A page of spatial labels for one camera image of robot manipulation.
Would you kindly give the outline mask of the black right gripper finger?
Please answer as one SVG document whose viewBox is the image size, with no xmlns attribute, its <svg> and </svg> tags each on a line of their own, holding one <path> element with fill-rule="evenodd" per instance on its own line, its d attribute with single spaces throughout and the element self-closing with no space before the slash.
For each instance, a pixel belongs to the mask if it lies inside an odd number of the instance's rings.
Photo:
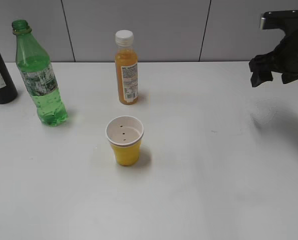
<svg viewBox="0 0 298 240">
<path fill-rule="evenodd" d="M 289 84 L 298 80 L 298 72 L 291 72 L 285 69 L 281 75 L 281 80 L 283 84 Z"/>
<path fill-rule="evenodd" d="M 274 52 L 256 55 L 249 62 L 249 69 L 252 73 L 250 82 L 253 88 L 265 82 L 272 82 L 272 72 L 279 72 Z"/>
</svg>

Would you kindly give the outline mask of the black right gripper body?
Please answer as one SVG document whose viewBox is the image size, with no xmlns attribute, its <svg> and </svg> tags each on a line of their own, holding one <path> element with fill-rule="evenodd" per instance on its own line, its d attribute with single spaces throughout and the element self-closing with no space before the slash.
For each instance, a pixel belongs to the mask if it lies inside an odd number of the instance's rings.
<svg viewBox="0 0 298 240">
<path fill-rule="evenodd" d="M 269 68 L 278 73 L 298 74 L 298 10 L 268 11 L 261 15 L 261 30 L 281 30 L 284 37 L 267 54 Z"/>
</svg>

